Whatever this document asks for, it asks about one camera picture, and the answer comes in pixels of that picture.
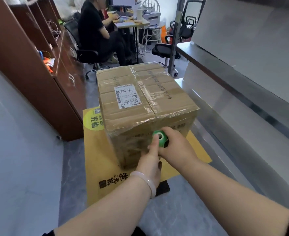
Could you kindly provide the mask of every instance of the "black pants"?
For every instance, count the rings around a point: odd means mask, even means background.
[[[99,49],[101,57],[109,55],[111,52],[116,52],[120,66],[126,65],[126,57],[131,55],[131,51],[118,31],[111,32],[109,39],[102,39]]]

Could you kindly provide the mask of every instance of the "bracelet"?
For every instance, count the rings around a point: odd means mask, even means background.
[[[153,184],[153,182],[146,177],[145,174],[143,174],[143,173],[135,170],[135,171],[131,172],[130,175],[131,175],[131,176],[138,176],[138,177],[140,177],[141,179],[143,179],[143,180],[148,184],[148,186],[149,186],[150,189],[151,189],[151,193],[152,193],[152,194],[151,194],[151,197],[150,197],[150,198],[152,199],[152,198],[155,197],[155,195],[156,195],[156,187],[155,187],[155,185]]]

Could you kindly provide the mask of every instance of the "packing tape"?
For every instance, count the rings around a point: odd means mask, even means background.
[[[154,136],[155,134],[158,134],[159,135],[159,147],[165,147],[165,143],[167,142],[168,140],[168,137],[167,135],[165,134],[165,132],[163,131],[154,131],[152,136]]]

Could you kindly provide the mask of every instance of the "hand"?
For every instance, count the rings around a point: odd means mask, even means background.
[[[185,168],[186,164],[191,164],[192,161],[200,161],[189,141],[179,132],[170,127],[163,127],[169,139],[167,147],[159,148],[161,155],[172,167],[180,173]]]
[[[149,180],[152,180],[155,187],[159,186],[162,168],[162,162],[159,161],[158,149],[159,136],[155,134],[153,136],[149,152],[147,154],[145,152],[141,152],[141,157],[136,169],[136,171],[145,174]]]
[[[117,13],[115,14],[112,14],[111,17],[110,17],[113,21],[114,20],[118,20],[119,19],[119,15]]]

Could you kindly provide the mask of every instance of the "wooden cabinet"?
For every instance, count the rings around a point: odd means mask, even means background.
[[[0,71],[71,141],[83,137],[85,84],[83,67],[71,56],[74,47],[59,18],[53,0],[0,0]],[[36,49],[55,58],[52,73]]]

